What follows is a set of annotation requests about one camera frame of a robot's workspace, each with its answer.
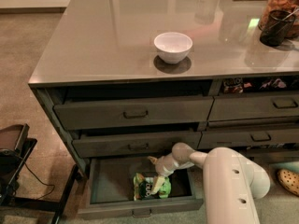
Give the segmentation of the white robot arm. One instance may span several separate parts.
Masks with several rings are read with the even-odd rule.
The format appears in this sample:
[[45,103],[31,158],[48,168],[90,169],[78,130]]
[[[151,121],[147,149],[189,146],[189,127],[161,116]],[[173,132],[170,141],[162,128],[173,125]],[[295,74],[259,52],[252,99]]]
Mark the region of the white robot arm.
[[149,160],[157,173],[153,194],[176,170],[197,166],[203,171],[207,224],[260,224],[254,201],[268,193],[270,179],[263,167],[242,154],[228,147],[205,153],[176,143],[168,155]]

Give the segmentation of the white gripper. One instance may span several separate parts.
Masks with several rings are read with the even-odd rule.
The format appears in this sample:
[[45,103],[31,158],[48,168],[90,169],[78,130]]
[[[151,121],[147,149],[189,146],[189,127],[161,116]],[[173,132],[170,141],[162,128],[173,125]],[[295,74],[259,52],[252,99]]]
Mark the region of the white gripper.
[[151,194],[156,194],[164,184],[165,178],[173,174],[176,170],[181,169],[187,163],[187,158],[181,155],[170,153],[166,156],[156,158],[148,156],[148,160],[155,165],[155,171],[158,176],[153,178]]

